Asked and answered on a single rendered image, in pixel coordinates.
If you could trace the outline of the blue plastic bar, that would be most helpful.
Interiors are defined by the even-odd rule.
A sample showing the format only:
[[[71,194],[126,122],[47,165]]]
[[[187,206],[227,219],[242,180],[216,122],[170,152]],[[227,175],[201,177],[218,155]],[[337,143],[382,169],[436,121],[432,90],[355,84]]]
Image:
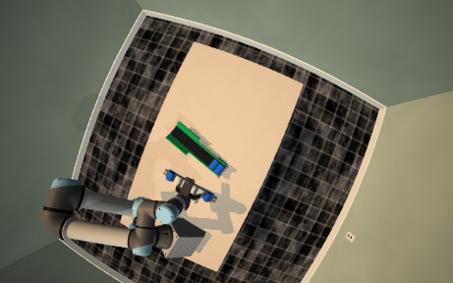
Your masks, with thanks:
[[[219,165],[219,161],[214,158],[214,160],[209,164],[209,168],[214,171],[214,169]]]
[[[169,182],[172,182],[174,175],[175,175],[175,173],[173,171],[169,171],[166,180]]]
[[[214,172],[219,175],[223,170],[224,170],[225,166],[222,165],[221,163],[219,163],[219,165],[214,169]]]
[[[212,197],[212,193],[211,193],[211,192],[206,192],[206,194],[205,194],[203,200],[204,200],[205,202],[209,202],[209,200],[211,199],[211,197]]]

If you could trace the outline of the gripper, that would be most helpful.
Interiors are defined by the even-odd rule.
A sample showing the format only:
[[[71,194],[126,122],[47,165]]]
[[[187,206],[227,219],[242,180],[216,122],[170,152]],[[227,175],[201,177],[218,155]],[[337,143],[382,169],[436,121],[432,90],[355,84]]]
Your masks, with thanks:
[[[175,191],[176,191],[176,196],[177,196],[178,193],[181,191],[181,186],[180,186],[180,184],[177,185]],[[204,197],[204,194],[192,194],[192,193],[190,193],[190,196],[189,196],[189,198],[188,198],[187,201],[185,200],[184,197],[182,197],[182,196],[179,196],[179,197],[181,197],[181,198],[184,199],[184,201],[185,201],[185,203],[186,203],[186,210],[187,210],[187,209],[189,208],[189,206],[190,206],[190,203],[191,203],[191,202],[190,202],[190,199],[193,200],[193,201],[195,202],[195,204],[197,204],[198,201],[199,201],[199,199]],[[185,210],[185,211],[186,211],[186,210]]]

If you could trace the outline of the grey metal tab with hex screw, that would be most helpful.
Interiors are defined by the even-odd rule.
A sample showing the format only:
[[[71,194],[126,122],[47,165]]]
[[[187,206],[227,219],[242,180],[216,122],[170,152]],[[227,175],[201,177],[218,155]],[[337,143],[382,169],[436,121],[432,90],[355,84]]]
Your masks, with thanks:
[[[164,175],[167,175],[167,173],[168,173],[168,170],[167,170],[167,169],[165,169],[165,171],[164,171],[164,173],[163,173],[163,174],[164,174]],[[217,197],[216,197],[216,196],[214,196],[214,197],[213,197],[213,199],[212,199],[211,201],[213,201],[213,202],[216,202],[216,200],[217,200]]]

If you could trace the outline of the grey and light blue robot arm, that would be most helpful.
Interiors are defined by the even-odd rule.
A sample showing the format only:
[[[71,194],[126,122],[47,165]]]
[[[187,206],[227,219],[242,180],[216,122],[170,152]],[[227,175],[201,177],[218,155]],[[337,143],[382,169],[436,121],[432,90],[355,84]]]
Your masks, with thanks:
[[[89,191],[78,180],[57,178],[50,188],[41,220],[45,229],[61,240],[130,248],[134,255],[150,255],[152,247],[168,250],[172,246],[174,235],[169,224],[185,207],[184,199],[179,196],[168,201],[143,197],[130,200]],[[128,228],[81,221],[72,215],[74,210],[82,208],[127,215],[134,220]],[[155,219],[162,225],[155,226]]]

